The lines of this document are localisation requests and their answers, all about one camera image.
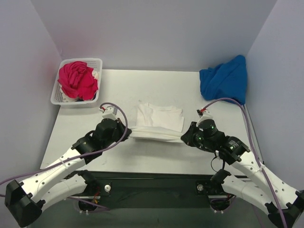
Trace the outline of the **white t-shirt red print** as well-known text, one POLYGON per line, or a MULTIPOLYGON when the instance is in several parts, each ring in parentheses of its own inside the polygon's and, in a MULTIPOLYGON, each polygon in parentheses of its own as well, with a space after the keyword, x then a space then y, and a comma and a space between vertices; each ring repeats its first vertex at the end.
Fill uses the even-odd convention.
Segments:
POLYGON ((154 140, 166 143, 182 143, 184 126, 183 110, 175 106, 139 104, 136 125, 130 129, 134 139, 154 140))

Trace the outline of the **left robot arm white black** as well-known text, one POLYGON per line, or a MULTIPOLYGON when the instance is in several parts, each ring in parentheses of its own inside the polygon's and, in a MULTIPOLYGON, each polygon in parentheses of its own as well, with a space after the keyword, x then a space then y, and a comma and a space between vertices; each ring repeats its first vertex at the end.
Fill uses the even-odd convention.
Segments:
POLYGON ((8 182, 4 204, 21 228, 36 221, 51 205, 75 194, 92 195, 96 184, 89 177, 66 176, 125 141, 132 130, 120 119, 103 119, 95 130, 78 139, 60 158, 38 173, 8 182))

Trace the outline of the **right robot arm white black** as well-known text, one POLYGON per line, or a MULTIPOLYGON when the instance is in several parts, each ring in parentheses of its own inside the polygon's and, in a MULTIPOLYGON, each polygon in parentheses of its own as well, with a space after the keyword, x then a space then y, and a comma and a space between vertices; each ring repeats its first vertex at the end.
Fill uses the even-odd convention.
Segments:
POLYGON ((216 194, 230 193, 265 212, 278 228, 291 228, 304 211, 304 192, 278 178, 240 139, 219 131, 212 119, 192 122, 181 140, 190 147, 211 152, 224 163, 242 172, 247 183, 220 169, 210 182, 216 194))

